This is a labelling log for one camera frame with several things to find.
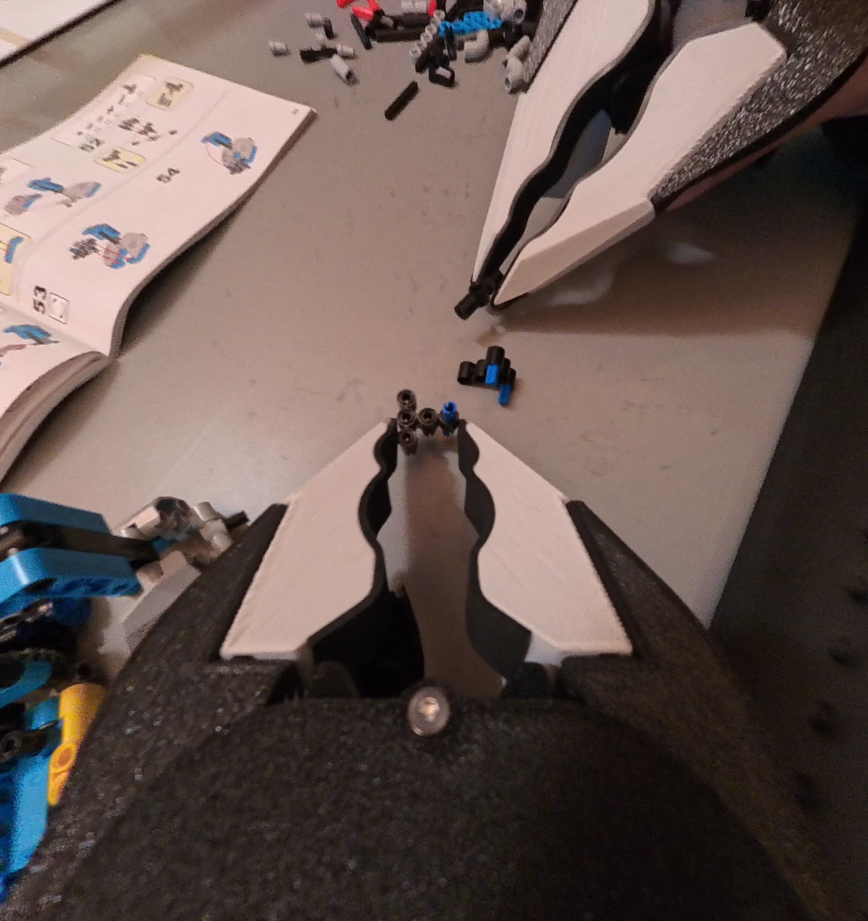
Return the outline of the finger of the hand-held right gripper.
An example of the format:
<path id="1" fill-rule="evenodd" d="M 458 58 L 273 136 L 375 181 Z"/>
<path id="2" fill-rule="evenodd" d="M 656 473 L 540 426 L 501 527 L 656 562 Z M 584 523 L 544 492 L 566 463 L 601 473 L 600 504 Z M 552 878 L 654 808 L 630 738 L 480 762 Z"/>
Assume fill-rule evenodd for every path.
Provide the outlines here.
<path id="1" fill-rule="evenodd" d="M 674 2 L 543 2 L 528 56 L 505 68 L 517 108 L 472 292 L 498 291 L 537 202 L 565 197 L 564 176 L 580 178 L 599 165 L 610 132 L 632 127 L 673 49 L 674 18 Z"/>
<path id="2" fill-rule="evenodd" d="M 624 144 L 520 250 L 495 306 L 554 282 L 648 224 L 664 180 L 784 61 L 782 42 L 754 22 L 686 42 L 656 76 Z"/>

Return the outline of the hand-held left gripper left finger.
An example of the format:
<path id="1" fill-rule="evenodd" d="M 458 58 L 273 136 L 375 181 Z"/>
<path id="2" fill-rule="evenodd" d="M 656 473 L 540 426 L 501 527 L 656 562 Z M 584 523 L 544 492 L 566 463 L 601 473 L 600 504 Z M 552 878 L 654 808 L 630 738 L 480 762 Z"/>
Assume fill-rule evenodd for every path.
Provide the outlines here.
<path id="1" fill-rule="evenodd" d="M 379 534 L 392 512 L 397 428 L 379 423 L 285 501 L 220 648 L 225 660 L 296 661 L 387 588 Z"/>

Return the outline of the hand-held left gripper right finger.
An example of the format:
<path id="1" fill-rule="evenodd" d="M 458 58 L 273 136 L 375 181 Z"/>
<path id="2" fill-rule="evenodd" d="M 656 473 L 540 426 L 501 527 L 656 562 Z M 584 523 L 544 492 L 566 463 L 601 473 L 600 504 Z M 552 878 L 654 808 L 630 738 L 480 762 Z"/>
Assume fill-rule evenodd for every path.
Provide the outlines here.
<path id="1" fill-rule="evenodd" d="M 466 628 L 491 666 L 630 656 L 615 592 L 568 498 L 479 426 L 462 422 L 464 512 L 476 542 Z"/>

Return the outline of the black connector with blue pin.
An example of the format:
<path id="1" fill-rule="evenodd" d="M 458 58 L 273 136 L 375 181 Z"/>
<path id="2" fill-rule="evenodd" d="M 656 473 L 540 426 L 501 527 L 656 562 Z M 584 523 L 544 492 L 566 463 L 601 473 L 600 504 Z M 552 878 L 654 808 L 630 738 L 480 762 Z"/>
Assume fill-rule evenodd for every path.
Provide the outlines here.
<path id="1" fill-rule="evenodd" d="M 396 402 L 397 443 L 407 456 L 417 452 L 421 439 L 438 434 L 450 437 L 459 427 L 459 408 L 452 401 L 445 402 L 439 410 L 419 407 L 416 393 L 406 388 L 399 390 Z"/>
<path id="2" fill-rule="evenodd" d="M 509 406 L 516 379 L 517 371 L 512 367 L 505 349 L 497 345 L 488 347 L 486 355 L 475 362 L 461 362 L 457 373 L 460 385 L 496 390 L 501 406 Z"/>

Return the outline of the grey desk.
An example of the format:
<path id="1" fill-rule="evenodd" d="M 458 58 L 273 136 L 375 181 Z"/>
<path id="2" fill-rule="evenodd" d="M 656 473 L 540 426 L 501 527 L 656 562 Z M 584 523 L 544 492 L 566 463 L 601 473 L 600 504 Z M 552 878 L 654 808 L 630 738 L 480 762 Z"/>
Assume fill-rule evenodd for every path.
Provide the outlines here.
<path id="1" fill-rule="evenodd" d="M 394 65 L 354 96 L 290 80 L 318 119 L 254 194 L 132 309 L 126 356 L 30 441 L 6 491 L 125 512 L 160 493 L 254 513 L 284 499 L 412 384 L 501 344 L 509 409 L 470 418 L 583 499 L 703 617 L 721 592 L 835 280 L 850 208 L 810 195 L 824 161 L 782 155 L 496 319 L 455 319 L 510 121 L 496 77 L 382 126 Z"/>

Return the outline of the person's right hand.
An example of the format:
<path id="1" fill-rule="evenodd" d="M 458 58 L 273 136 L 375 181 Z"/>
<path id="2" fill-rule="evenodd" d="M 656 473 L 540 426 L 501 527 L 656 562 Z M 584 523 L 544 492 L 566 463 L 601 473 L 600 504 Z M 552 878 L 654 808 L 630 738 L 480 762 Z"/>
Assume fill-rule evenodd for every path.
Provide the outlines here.
<path id="1" fill-rule="evenodd" d="M 720 182 L 749 167 L 757 160 L 763 159 L 766 155 L 773 153 L 786 142 L 794 140 L 826 122 L 866 116 L 868 116 L 868 55 L 853 75 L 850 75 L 831 97 L 827 98 L 818 109 L 803 121 L 789 126 L 785 132 L 780 133 L 778 137 L 768 141 L 759 149 L 754 149 L 740 159 L 701 178 L 672 201 L 667 202 L 663 209 L 665 211 L 674 210 L 689 201 L 693 201 L 693 199 L 714 188 Z"/>

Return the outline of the pile of small building parts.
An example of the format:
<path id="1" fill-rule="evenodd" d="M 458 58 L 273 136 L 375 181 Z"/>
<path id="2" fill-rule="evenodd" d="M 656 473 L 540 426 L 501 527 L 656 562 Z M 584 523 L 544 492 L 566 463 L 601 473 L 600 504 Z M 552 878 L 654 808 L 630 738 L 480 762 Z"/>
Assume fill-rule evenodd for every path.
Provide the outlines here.
<path id="1" fill-rule="evenodd" d="M 539 23 L 541 2 L 337 2 L 367 52 L 402 44 L 414 72 L 432 83 L 455 84 L 456 64 L 480 63 L 497 49 L 524 61 Z"/>

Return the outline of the small blue toy robot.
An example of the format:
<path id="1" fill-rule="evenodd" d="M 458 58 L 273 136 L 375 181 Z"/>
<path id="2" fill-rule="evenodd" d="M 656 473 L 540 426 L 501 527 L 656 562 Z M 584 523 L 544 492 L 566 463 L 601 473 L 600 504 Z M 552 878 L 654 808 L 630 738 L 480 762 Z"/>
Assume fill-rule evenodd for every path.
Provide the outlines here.
<path id="1" fill-rule="evenodd" d="M 98 513 L 0 494 L 0 904 L 106 694 L 80 652 L 96 601 L 113 602 L 112 650 L 128 656 L 247 523 L 166 496 L 111 528 Z"/>

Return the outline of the black dimpled mat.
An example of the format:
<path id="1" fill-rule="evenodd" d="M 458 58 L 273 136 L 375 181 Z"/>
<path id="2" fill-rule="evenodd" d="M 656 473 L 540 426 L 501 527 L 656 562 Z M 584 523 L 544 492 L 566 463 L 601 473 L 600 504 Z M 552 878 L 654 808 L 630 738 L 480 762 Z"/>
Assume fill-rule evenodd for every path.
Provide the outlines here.
<path id="1" fill-rule="evenodd" d="M 823 881 L 868 919 L 868 117 L 824 132 L 859 219 L 712 627 Z"/>

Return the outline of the instruction booklet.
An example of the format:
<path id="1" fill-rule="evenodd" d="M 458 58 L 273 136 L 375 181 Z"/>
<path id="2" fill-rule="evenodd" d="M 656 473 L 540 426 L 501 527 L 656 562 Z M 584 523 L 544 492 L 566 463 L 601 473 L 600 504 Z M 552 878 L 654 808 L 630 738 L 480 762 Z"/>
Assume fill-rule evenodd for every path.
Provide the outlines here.
<path id="1" fill-rule="evenodd" d="M 151 55 L 0 154 L 0 483 L 119 351 L 138 293 L 249 195 L 314 116 Z"/>

